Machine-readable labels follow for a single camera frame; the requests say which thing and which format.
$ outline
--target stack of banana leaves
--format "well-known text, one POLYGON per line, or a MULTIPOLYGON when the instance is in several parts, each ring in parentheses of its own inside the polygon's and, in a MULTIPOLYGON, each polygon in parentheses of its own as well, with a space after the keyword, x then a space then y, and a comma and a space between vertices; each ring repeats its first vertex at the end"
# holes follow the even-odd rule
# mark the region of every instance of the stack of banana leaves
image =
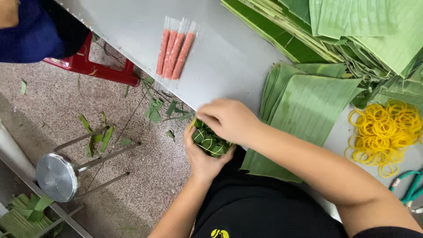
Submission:
POLYGON ((344 63, 344 77, 363 79, 358 108, 387 98, 423 107, 413 87, 421 88, 422 0, 221 1, 294 64, 344 63))
MULTIPOLYGON (((362 78, 345 79, 344 63, 274 65, 266 80, 260 108, 262 122, 323 146, 342 110, 364 89, 362 78)), ((249 174, 302 182, 273 161, 249 149, 241 169, 249 174)))

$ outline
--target blue clothing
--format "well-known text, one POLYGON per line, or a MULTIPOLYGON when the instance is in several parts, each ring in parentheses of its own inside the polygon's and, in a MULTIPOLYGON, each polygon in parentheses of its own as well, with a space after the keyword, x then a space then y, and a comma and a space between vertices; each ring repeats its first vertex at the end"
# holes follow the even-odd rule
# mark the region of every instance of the blue clothing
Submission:
POLYGON ((0 30, 0 62, 34 63, 63 58, 65 44, 38 0, 21 0, 19 24, 0 30))

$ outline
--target hand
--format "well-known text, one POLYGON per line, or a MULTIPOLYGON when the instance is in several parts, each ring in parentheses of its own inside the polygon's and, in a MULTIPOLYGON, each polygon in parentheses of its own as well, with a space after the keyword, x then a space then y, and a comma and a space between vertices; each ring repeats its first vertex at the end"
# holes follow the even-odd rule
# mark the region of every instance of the hand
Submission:
POLYGON ((232 159, 235 146, 220 157, 208 156, 194 144, 192 134, 196 128, 189 130, 189 127, 190 125, 184 131, 184 144, 191 165, 191 177, 201 182, 211 183, 223 166, 232 159))
POLYGON ((216 99, 205 104, 196 116, 218 136, 241 145, 246 145, 253 134, 251 131, 261 123, 244 104, 230 99, 216 99))

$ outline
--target red plastic stool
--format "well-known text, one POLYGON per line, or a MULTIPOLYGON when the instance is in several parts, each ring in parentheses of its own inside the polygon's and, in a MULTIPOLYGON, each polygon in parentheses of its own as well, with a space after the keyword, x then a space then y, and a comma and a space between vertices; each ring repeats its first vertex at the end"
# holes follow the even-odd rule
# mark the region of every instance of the red plastic stool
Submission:
POLYGON ((78 51, 78 53, 71 57, 61 60, 45 58, 43 61, 75 73, 99 77, 113 82, 138 87, 140 79, 132 73, 134 70, 134 63, 132 63, 129 59, 126 59, 125 67, 122 71, 110 69, 104 65, 93 63, 88 60, 90 56, 92 37, 93 34, 90 32, 85 40, 85 43, 82 45, 82 48, 78 51))

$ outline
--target stainless steel table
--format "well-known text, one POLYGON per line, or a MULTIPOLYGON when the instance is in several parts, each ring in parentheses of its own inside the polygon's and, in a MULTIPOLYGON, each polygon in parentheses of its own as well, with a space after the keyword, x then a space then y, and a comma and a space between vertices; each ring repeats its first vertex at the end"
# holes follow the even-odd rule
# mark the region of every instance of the stainless steel table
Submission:
MULTIPOLYGON (((273 45, 221 6, 219 0, 57 1, 153 77, 165 16, 197 21, 202 31, 185 63, 178 89, 172 91, 193 109, 212 99, 227 97, 241 100, 258 113, 272 63, 289 62, 273 45)), ((350 110, 352 106, 342 112, 324 145, 341 156, 354 131, 347 118, 350 110)), ((405 155, 401 172, 422 168, 421 145, 410 147, 405 155)), ((385 186, 394 179, 380 177, 376 167, 362 167, 385 186)), ((404 190, 398 188, 396 194, 401 196, 404 190)))

